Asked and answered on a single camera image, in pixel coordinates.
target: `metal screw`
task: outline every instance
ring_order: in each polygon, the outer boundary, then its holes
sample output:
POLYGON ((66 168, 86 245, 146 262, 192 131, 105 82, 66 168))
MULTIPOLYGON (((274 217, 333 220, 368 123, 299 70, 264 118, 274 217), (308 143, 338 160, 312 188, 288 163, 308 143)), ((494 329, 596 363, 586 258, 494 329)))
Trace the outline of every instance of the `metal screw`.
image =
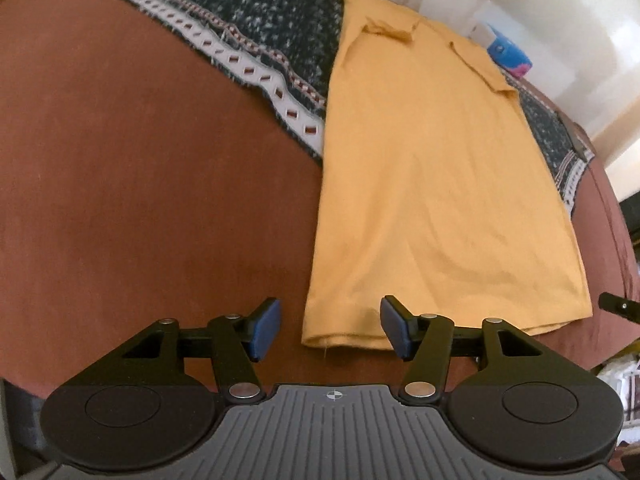
POLYGON ((236 383, 229 388, 229 393, 236 399, 251 399, 260 393, 260 386, 253 383, 236 383))
POLYGON ((407 384, 407 386, 404 387, 404 390, 412 397, 422 399, 424 397, 431 397, 436 392, 436 387, 431 383, 416 381, 415 383, 407 384))

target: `white curtain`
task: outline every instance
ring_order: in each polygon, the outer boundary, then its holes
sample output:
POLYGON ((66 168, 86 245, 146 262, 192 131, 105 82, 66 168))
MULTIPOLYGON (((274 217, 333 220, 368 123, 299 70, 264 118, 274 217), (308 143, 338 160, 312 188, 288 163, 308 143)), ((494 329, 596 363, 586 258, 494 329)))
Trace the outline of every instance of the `white curtain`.
POLYGON ((640 0, 393 1, 463 35, 477 22, 507 35, 527 79, 594 140, 618 198, 640 189, 640 0))

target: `yellow shirt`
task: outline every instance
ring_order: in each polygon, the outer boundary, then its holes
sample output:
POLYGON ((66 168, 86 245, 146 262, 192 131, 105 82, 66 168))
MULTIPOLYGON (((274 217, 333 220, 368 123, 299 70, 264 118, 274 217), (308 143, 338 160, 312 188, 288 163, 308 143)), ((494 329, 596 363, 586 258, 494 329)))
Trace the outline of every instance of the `yellow shirt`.
POLYGON ((380 299, 529 333, 591 315, 570 219, 487 52, 386 0, 344 0, 303 343, 390 348, 380 299))

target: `folded yellow garment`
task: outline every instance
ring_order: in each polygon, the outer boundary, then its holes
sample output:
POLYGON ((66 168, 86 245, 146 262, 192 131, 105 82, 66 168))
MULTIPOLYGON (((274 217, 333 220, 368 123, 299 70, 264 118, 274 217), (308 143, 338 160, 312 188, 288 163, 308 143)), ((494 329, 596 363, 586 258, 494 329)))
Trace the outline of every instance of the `folded yellow garment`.
POLYGON ((570 219, 487 52, 386 0, 344 0, 303 343, 390 348, 380 299, 530 333, 591 315, 570 219))

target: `white diamond-patterned border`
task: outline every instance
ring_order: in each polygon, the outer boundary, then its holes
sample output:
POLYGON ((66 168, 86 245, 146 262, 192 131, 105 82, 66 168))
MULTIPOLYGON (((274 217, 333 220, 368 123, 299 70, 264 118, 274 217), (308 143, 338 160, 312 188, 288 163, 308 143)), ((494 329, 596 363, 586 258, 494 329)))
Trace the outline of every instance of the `white diamond-patterned border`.
POLYGON ((277 115, 304 144, 318 157, 322 157, 324 145, 324 121, 309 113, 290 94, 284 76, 277 70, 264 65, 254 56, 233 49, 220 37, 203 27, 185 12, 162 0, 129 0, 140 10, 156 18, 178 32, 194 48, 209 57, 247 85, 261 88, 269 96, 277 115))

